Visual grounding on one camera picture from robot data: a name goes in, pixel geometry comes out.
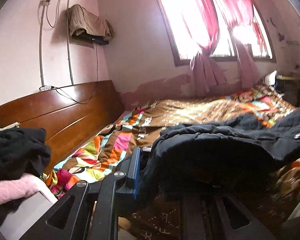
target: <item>curtain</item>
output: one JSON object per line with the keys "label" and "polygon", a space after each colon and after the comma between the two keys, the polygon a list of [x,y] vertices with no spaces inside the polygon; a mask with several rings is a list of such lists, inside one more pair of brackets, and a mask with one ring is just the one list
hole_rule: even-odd
{"label": "curtain", "polygon": [[[253,4],[251,0],[215,0],[215,2],[231,32],[236,26],[252,24]],[[247,89],[259,80],[258,69],[242,42],[234,37],[234,44],[237,50],[242,88]]]}
{"label": "curtain", "polygon": [[220,66],[209,57],[219,39],[219,25],[212,0],[170,0],[181,15],[191,38],[200,51],[190,61],[190,80],[196,96],[205,96],[209,88],[226,83]]}

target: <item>headboard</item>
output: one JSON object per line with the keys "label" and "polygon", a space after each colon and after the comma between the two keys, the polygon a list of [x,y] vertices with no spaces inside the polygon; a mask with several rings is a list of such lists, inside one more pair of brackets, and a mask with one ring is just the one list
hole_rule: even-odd
{"label": "headboard", "polygon": [[46,144],[52,156],[45,171],[52,169],[95,132],[115,122],[124,111],[111,80],[63,87],[62,90],[80,104],[67,98],[61,90],[53,89],[0,106],[0,128],[19,122],[20,127],[42,127],[47,131]]}

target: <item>black cloth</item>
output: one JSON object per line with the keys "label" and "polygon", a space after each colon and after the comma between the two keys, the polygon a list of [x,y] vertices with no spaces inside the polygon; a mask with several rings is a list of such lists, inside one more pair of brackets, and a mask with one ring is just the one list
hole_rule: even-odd
{"label": "black cloth", "polygon": [[223,123],[180,124],[163,130],[140,172],[136,203],[145,206],[154,199],[159,184],[191,181],[193,171],[276,171],[300,158],[297,134],[300,108],[271,128],[262,126],[253,114],[245,114]]}
{"label": "black cloth", "polygon": [[[23,173],[40,177],[51,159],[50,147],[44,144],[45,138],[46,131],[42,128],[0,131],[0,181],[20,179]],[[0,206],[0,225],[21,201],[17,199]]]}

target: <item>bedspread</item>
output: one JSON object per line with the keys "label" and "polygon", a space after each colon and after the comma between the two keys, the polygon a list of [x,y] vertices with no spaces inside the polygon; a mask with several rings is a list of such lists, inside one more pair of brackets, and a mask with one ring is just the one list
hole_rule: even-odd
{"label": "bedspread", "polygon": [[[104,128],[91,142],[55,166],[89,183],[111,173],[135,146],[150,146],[167,126],[180,123],[224,122],[253,113],[271,127],[296,108],[275,91],[258,85],[228,97],[150,102]],[[285,221],[300,201],[300,160],[262,178],[257,193],[235,189],[234,194],[272,232]],[[178,204],[164,202],[159,194],[152,205],[119,218],[119,226],[149,240],[179,238]]]}

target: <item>wooden window frame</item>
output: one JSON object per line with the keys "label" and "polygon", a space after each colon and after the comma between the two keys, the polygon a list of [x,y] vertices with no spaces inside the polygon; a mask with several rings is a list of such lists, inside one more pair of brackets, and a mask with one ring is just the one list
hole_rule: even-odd
{"label": "wooden window frame", "polygon": [[[157,0],[157,2],[158,2],[158,5],[160,7],[160,10],[161,10],[161,14],[162,14],[162,17],[163,17],[164,24],[166,26],[166,30],[167,30],[167,34],[168,34],[168,38],[169,38],[169,42],[170,42],[171,51],[172,51],[172,55],[173,55],[175,66],[178,67],[178,66],[189,65],[190,64],[190,60],[189,59],[180,59],[178,47],[177,47],[176,41],[174,39],[172,30],[171,30],[171,26],[170,26],[170,23],[169,23],[166,11],[164,9],[164,6],[163,6],[161,0]],[[258,8],[257,8],[257,6],[255,5],[254,2],[253,2],[253,5],[255,6],[255,8],[256,8],[259,16],[260,16],[262,25],[265,28],[266,35],[267,35],[267,38],[268,38],[268,41],[269,41],[269,45],[270,45],[270,49],[271,49],[271,52],[272,52],[272,58],[253,57],[253,60],[254,61],[258,61],[258,62],[272,62],[272,63],[277,63],[277,60],[276,60],[276,57],[275,57],[275,53],[274,53],[273,44],[272,44],[272,41],[271,41],[271,38],[270,38],[270,35],[269,35],[268,28],[266,27],[265,21],[263,20],[263,17],[260,14],[260,11],[258,10]],[[214,59],[214,61],[216,61],[216,62],[233,62],[233,61],[237,61],[237,51],[236,51],[235,45],[234,45],[233,34],[232,34],[232,32],[229,32],[229,34],[230,34],[230,39],[231,39],[231,42],[232,42],[232,46],[234,48],[234,56],[211,57],[211,58]]]}

